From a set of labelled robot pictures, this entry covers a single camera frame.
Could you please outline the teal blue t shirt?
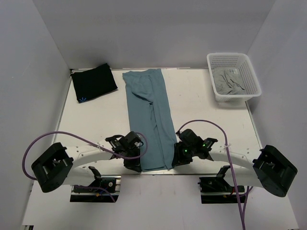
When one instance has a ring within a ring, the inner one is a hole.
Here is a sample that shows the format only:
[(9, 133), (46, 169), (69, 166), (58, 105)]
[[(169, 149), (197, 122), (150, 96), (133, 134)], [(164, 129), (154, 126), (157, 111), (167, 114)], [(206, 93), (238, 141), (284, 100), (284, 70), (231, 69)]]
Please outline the teal blue t shirt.
[(142, 171), (170, 170), (177, 142), (165, 81), (160, 69), (123, 73), (130, 129), (142, 133), (148, 149)]

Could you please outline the black t shirt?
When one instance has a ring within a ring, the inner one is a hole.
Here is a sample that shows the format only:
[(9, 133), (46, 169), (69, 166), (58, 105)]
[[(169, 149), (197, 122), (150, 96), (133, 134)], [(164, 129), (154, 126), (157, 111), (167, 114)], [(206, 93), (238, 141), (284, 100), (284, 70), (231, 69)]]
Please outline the black t shirt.
[(84, 103), (118, 89), (110, 66), (105, 63), (94, 69), (71, 75), (78, 103)]

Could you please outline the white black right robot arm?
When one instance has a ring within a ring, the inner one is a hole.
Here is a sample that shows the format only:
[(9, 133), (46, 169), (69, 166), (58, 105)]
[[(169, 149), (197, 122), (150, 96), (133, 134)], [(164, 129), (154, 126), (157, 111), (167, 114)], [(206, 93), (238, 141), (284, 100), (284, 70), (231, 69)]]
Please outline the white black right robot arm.
[[(175, 144), (172, 165), (180, 166), (192, 162), (193, 157), (202, 160), (228, 162), (225, 150), (212, 151), (209, 145), (196, 149), (187, 147), (183, 142)], [(235, 170), (237, 185), (264, 188), (272, 195), (285, 197), (296, 174), (297, 168), (274, 146), (267, 145), (260, 150), (257, 159), (250, 160), (246, 155), (230, 152)]]

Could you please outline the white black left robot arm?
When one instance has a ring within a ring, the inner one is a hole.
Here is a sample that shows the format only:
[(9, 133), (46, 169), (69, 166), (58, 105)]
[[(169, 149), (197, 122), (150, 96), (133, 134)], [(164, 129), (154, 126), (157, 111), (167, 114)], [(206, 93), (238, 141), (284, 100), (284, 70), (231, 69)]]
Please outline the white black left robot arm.
[(106, 139), (111, 144), (108, 150), (99, 144), (89, 144), (83, 147), (64, 147), (60, 142), (52, 144), (34, 163), (34, 172), (42, 192), (52, 192), (64, 184), (66, 178), (85, 177), (79, 167), (96, 161), (108, 161), (122, 158), (132, 161), (132, 166), (140, 168), (140, 139), (126, 141)]

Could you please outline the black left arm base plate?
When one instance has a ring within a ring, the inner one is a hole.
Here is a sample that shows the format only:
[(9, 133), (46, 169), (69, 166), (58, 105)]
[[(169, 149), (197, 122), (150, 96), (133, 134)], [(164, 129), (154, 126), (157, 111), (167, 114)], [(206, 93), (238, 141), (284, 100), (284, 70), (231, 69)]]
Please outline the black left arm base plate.
[(72, 203), (115, 203), (120, 193), (120, 176), (103, 176), (89, 186), (77, 185), (71, 190)]

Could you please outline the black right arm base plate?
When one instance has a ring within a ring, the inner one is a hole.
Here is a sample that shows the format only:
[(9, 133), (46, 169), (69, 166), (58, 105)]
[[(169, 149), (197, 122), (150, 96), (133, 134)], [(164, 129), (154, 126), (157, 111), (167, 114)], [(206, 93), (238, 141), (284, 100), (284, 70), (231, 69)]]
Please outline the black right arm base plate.
[(198, 185), (202, 204), (237, 204), (234, 186), (221, 177), (200, 177)]

